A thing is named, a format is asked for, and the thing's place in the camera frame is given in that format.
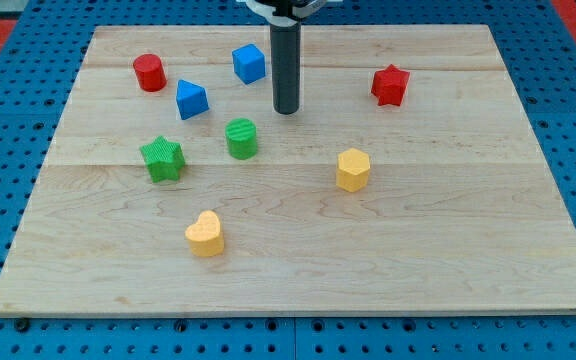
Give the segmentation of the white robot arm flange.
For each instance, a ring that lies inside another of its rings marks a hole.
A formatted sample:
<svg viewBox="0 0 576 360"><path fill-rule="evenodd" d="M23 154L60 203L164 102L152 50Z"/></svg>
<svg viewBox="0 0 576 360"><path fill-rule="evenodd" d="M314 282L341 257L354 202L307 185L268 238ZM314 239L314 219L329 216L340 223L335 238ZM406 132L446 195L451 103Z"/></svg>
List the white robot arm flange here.
<svg viewBox="0 0 576 360"><path fill-rule="evenodd" d="M290 27L327 6L340 6L343 0L237 0L269 24Z"/></svg>

